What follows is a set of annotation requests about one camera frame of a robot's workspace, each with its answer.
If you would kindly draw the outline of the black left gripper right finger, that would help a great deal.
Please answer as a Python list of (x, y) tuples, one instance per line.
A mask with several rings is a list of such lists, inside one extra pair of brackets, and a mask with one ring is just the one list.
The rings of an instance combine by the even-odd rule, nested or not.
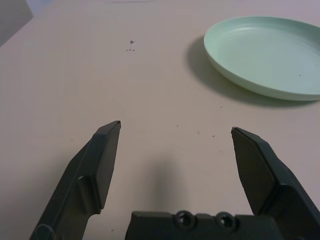
[(319, 210), (269, 143), (239, 127), (232, 128), (231, 136), (252, 213), (271, 217), (285, 240), (318, 240)]

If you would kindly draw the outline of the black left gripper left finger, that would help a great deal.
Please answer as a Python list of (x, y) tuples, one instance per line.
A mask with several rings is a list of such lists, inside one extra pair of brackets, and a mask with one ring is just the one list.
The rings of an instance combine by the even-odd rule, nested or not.
[(115, 167), (121, 122), (100, 127), (72, 158), (30, 239), (81, 240), (88, 220), (105, 207)]

